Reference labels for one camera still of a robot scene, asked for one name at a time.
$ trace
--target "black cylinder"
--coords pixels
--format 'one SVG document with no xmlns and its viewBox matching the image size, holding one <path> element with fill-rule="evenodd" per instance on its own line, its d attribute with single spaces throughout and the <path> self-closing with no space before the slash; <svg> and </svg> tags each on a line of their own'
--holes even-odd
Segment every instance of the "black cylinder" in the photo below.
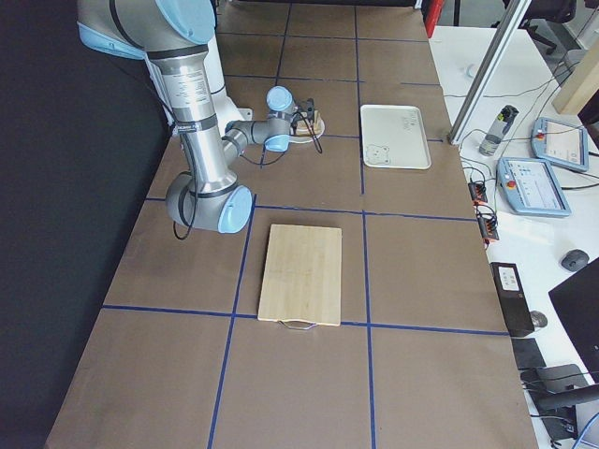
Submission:
<svg viewBox="0 0 599 449">
<path fill-rule="evenodd" d="M 539 411 L 554 410 L 561 407 L 570 407 L 572 405 L 583 404 L 599 399 L 599 384 L 576 388 L 561 393 L 555 393 L 545 398 L 540 398 L 536 402 Z"/>
</svg>

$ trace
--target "white desk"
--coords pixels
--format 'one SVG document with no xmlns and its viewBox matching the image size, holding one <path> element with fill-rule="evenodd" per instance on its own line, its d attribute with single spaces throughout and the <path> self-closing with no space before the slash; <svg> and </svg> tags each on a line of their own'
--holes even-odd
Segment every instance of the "white desk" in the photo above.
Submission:
<svg viewBox="0 0 599 449">
<path fill-rule="evenodd" d="M 494 32 L 495 30 L 482 28 L 436 27 L 430 43 L 445 95 L 468 93 L 476 68 L 481 63 Z M 550 79 L 551 72 L 536 46 L 525 31 L 518 30 L 493 75 L 485 95 L 519 94 Z M 467 132 L 476 128 L 486 132 L 500 109 L 506 104 L 511 104 L 518 108 L 520 114 L 507 138 L 529 137 L 534 119 L 539 115 L 548 96 L 555 94 L 556 87 L 556 81 L 552 81 L 544 92 L 540 89 L 515 97 L 482 98 L 475 109 L 473 119 L 468 123 Z M 536 101 L 533 110 L 526 115 L 541 92 L 543 94 Z M 463 101 L 463 97 L 446 96 L 446 106 L 452 123 Z M 576 116 L 559 115 L 551 106 L 550 100 L 541 115 L 580 124 Z M 494 177 L 497 159 L 502 155 L 506 144 L 503 143 L 493 157 L 485 157 L 477 150 L 483 137 L 484 133 L 472 133 L 462 142 L 461 154 L 487 164 Z M 590 150 L 596 152 L 591 141 Z M 526 140 L 510 142 L 503 155 L 533 157 L 530 143 Z M 598 159 L 591 158 L 589 173 L 599 175 Z M 585 179 L 560 168 L 555 168 L 555 171 L 561 186 L 596 182 L 593 178 Z M 479 179 L 479 176 L 474 174 L 474 178 Z M 566 191 L 565 195 L 572 208 L 572 215 L 559 219 L 518 216 L 507 205 L 502 192 L 498 192 L 495 196 L 495 203 L 492 198 L 494 191 L 492 182 L 488 182 L 487 187 L 489 202 L 498 211 L 498 232 L 501 239 L 491 243 L 487 250 L 489 261 L 516 263 L 529 309 L 541 311 L 547 316 L 548 326 L 533 333 L 531 337 L 536 338 L 548 366 L 576 363 L 581 369 L 586 370 L 553 310 L 548 291 L 572 274 L 559 265 L 567 251 L 579 248 L 587 252 L 591 260 L 599 256 L 599 232 L 597 232 L 599 188 Z M 539 419 L 534 419 L 533 425 L 539 447 L 549 448 L 549 438 L 543 424 Z M 569 447 L 570 442 L 562 442 L 562 444 L 565 449 Z"/>
</svg>

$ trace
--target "black box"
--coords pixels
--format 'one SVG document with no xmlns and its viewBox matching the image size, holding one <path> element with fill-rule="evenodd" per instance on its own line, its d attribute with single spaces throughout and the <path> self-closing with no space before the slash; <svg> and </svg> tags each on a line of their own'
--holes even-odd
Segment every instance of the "black box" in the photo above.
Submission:
<svg viewBox="0 0 599 449">
<path fill-rule="evenodd" d="M 526 337 L 534 332 L 534 325 L 516 264 L 491 262 L 490 269 L 509 335 Z"/>
</svg>

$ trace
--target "wooden cutting board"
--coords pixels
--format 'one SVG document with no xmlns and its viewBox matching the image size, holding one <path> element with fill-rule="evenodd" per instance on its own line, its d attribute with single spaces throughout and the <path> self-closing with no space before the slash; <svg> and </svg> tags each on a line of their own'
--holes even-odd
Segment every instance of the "wooden cutting board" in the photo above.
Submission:
<svg viewBox="0 0 599 449">
<path fill-rule="evenodd" d="M 338 326 L 341 249 L 339 228 L 273 224 L 258 320 Z"/>
</svg>

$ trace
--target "metal pole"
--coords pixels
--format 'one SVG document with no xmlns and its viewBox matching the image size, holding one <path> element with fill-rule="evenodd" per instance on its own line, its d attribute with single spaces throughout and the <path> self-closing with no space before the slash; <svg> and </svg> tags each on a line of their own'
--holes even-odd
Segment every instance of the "metal pole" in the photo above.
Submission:
<svg viewBox="0 0 599 449">
<path fill-rule="evenodd" d="M 460 26 L 460 4 L 461 0 L 453 2 L 453 26 Z"/>
<path fill-rule="evenodd" d="M 470 91 L 468 91 L 468 95 L 466 95 L 464 104 L 461 106 L 458 118 L 449 133 L 449 140 L 452 144 L 456 145 L 461 142 L 466 125 L 472 117 L 476 104 L 485 92 L 490 78 L 501 61 L 512 35 L 514 35 L 514 32 L 522 22 L 524 13 L 531 4 L 531 1 L 532 0 L 512 0 L 505 10 L 504 17 L 495 32 L 495 36 L 489 45 L 487 54 L 478 69 L 478 73 L 476 73 L 475 80 L 470 87 Z"/>
</svg>

